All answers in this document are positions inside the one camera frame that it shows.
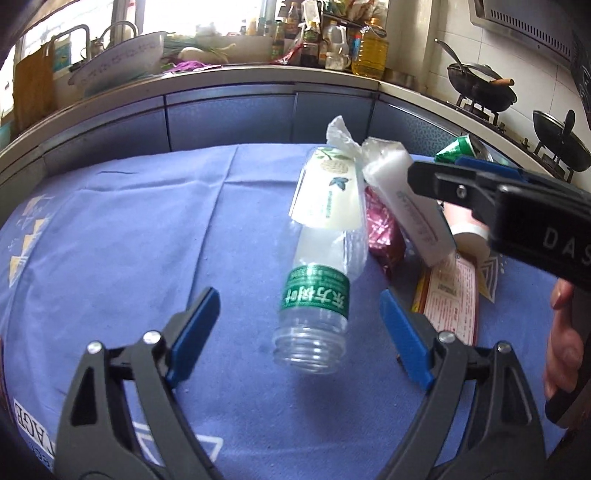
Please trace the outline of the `person's right hand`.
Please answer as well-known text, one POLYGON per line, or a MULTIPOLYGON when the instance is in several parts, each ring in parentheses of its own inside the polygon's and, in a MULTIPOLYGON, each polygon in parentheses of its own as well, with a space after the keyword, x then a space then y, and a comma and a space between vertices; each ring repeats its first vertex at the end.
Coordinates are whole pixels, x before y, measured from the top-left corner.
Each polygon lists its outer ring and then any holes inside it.
POLYGON ((557 280, 551 293, 554 317, 547 342, 543 376, 547 399, 551 399, 558 390, 574 390, 583 360, 583 341, 572 327, 573 294, 574 286, 563 279, 557 280))

